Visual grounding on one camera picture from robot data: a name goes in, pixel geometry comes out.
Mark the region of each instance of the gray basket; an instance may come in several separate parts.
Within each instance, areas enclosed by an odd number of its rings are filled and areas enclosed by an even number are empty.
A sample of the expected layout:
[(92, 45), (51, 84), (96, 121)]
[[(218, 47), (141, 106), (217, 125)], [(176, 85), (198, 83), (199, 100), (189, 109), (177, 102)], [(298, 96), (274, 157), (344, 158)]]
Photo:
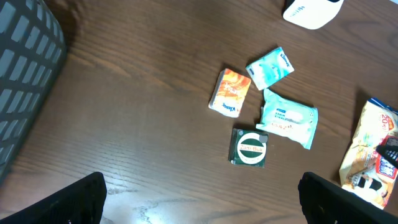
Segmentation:
[(61, 27), (42, 0), (0, 1), (0, 180), (65, 57)]

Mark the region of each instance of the wet wipes pack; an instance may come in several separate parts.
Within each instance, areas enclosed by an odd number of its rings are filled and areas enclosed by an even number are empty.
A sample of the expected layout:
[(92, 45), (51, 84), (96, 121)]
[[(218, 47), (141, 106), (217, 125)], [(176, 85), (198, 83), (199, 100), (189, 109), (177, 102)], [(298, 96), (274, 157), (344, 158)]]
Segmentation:
[(283, 99), (268, 89), (264, 90), (264, 99), (261, 123), (256, 128), (288, 137), (310, 149), (318, 124), (318, 110)]
[(246, 67), (259, 90), (270, 87), (294, 71), (282, 47), (271, 51)]

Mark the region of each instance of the wood grain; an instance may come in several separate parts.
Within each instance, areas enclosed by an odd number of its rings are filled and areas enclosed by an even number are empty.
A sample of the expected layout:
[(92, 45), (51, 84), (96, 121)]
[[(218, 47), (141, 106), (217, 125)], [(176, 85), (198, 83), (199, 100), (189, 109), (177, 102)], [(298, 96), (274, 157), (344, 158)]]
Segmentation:
[[(54, 0), (69, 54), (0, 187), (2, 217), (100, 171), (102, 223), (305, 223), (297, 185), (331, 181), (364, 101), (398, 108), (398, 5), (345, 1), (319, 30), (283, 20), (283, 0)], [(228, 161), (233, 126), (254, 128), (251, 85), (231, 119), (209, 110), (220, 70), (282, 46), (295, 71), (272, 86), (319, 109), (312, 149), (270, 135), (266, 168)], [(398, 215), (398, 190), (387, 212)]]

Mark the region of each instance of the packaging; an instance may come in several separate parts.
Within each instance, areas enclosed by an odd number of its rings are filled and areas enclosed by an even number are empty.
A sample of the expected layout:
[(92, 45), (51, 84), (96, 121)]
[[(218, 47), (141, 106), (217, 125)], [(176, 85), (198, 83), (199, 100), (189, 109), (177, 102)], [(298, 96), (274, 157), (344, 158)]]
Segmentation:
[(383, 209), (397, 169), (381, 157), (378, 145), (398, 146), (398, 111), (371, 98), (366, 102), (353, 142), (340, 167), (342, 188)]
[(225, 116), (237, 118), (242, 110), (251, 80), (248, 77), (226, 69), (220, 73), (209, 108)]
[(257, 131), (232, 130), (229, 161), (234, 165), (264, 167), (268, 134)]
[(266, 56), (246, 67), (259, 90), (270, 87), (294, 71), (282, 47), (271, 51)]
[(288, 137), (299, 142), (305, 149), (311, 149), (318, 124), (318, 110), (283, 99), (265, 89), (265, 106), (257, 129)]

